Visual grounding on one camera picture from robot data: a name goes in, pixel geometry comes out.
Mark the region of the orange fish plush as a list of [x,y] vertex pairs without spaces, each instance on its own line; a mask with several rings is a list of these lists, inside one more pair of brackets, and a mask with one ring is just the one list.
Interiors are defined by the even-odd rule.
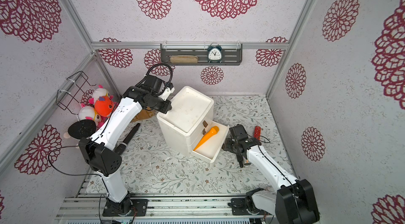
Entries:
[[102,117],[110,117],[114,107],[115,103],[107,96],[100,96],[94,104],[95,110]]

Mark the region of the white three-drawer cabinet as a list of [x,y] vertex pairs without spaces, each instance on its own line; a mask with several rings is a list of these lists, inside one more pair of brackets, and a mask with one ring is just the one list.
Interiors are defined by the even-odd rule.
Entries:
[[182,88],[172,99],[172,109],[158,113],[158,123],[166,144],[189,157],[213,121],[214,100],[189,87]]

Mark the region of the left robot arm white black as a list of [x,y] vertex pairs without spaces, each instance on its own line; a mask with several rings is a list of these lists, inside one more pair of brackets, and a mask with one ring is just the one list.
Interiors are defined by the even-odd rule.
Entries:
[[80,140],[79,148],[85,162],[101,178],[110,201],[119,204],[129,194],[120,173],[122,157],[115,152],[121,134],[132,119],[147,107],[164,114],[170,111],[171,102],[167,98],[173,92],[173,84],[169,84],[162,93],[135,86],[128,88],[108,121],[96,133]]

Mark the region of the teal alarm clock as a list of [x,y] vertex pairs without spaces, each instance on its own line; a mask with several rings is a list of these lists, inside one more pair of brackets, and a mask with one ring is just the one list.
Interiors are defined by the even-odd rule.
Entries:
[[218,63],[223,59],[221,46],[209,46],[207,60],[209,63]]

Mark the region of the pink white plush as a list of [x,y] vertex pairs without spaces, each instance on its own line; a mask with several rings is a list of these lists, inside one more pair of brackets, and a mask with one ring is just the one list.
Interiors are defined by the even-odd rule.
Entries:
[[108,97],[112,99],[112,95],[109,93],[109,91],[103,88],[102,85],[99,85],[98,88],[91,94],[91,98],[88,100],[88,102],[94,105],[100,97]]
[[94,107],[88,105],[81,105],[81,110],[78,114],[78,119],[81,120],[91,120],[94,121],[97,128],[103,126],[105,119],[95,110]]

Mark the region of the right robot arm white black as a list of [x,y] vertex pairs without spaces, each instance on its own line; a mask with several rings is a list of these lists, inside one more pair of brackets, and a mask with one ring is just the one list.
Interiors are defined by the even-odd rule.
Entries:
[[224,151],[245,158],[270,182],[276,195],[263,188],[246,193],[245,198],[233,198],[228,204],[234,215],[269,213],[280,224],[315,224],[320,220],[316,198],[308,180],[298,180],[289,174],[266,152],[255,138],[234,140],[227,138]]

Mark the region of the pink white plush lower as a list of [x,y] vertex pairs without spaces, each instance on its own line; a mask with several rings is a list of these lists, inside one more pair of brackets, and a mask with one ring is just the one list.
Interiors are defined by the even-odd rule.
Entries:
[[81,105],[81,110],[78,114],[78,119],[81,120],[91,120],[94,121],[97,128],[103,126],[105,119],[95,110],[94,107],[88,105]]

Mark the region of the black-haired doll striped shirt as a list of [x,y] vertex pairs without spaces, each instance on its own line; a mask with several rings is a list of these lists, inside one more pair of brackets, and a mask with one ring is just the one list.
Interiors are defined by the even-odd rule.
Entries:
[[66,139],[75,138],[80,140],[82,138],[90,137],[96,132],[96,129],[97,127],[95,121],[84,119],[69,126],[67,132],[63,134],[63,137]]

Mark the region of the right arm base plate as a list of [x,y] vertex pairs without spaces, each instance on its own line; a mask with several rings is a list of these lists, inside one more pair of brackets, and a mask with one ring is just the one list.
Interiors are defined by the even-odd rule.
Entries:
[[259,210],[254,206],[252,199],[249,197],[232,198],[228,206],[231,207],[234,216],[257,216],[265,214],[263,210]]

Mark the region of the white bottom drawer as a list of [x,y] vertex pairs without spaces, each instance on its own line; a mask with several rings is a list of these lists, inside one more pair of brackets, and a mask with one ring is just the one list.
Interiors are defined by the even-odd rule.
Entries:
[[207,130],[205,130],[205,134],[209,132],[209,130],[213,127],[217,126],[219,127],[219,132],[211,137],[207,142],[205,142],[200,148],[198,148],[196,151],[191,151],[191,155],[193,157],[199,158],[207,163],[212,167],[214,165],[214,162],[222,148],[222,145],[225,141],[225,138],[229,132],[229,126],[225,126],[216,122],[213,122]]

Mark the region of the red glitter microphone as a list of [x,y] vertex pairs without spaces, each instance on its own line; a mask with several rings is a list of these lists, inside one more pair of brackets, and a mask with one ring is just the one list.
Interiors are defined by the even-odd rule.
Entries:
[[254,137],[258,140],[260,140],[260,138],[261,138],[261,131],[262,131],[262,128],[260,126],[256,126],[254,129]]

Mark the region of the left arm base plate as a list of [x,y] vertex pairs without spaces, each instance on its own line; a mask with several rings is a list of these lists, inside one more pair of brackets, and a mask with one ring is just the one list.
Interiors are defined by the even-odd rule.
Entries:
[[147,199],[127,199],[121,203],[116,203],[107,199],[102,216],[103,217],[144,217],[146,215],[149,200]]

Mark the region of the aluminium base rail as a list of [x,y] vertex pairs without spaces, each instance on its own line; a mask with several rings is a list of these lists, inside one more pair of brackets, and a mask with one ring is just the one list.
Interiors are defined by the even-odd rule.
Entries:
[[128,220],[138,219],[189,219],[189,218],[235,218],[229,205],[231,199],[241,195],[216,195],[212,197],[176,197],[162,195],[138,195],[133,200],[147,200],[144,216],[131,212],[126,216],[103,216],[106,200],[99,195],[92,197],[65,198],[55,220]]

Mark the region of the grey wall shelf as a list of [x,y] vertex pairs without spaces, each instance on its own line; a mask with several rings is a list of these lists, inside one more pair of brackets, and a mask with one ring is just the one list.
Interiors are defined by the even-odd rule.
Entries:
[[[209,46],[221,46],[223,59],[218,63],[209,63],[207,60]],[[175,55],[193,55],[198,57],[197,64],[172,64],[170,57]],[[162,43],[160,45],[161,62],[174,66],[238,66],[243,60],[243,45],[241,43]]]

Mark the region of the brown plush toy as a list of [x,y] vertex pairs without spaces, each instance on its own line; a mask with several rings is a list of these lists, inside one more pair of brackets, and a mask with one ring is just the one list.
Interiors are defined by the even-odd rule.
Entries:
[[149,118],[154,117],[157,114],[156,111],[154,110],[142,110],[140,113],[138,113],[131,121],[136,122],[136,121],[143,121]]

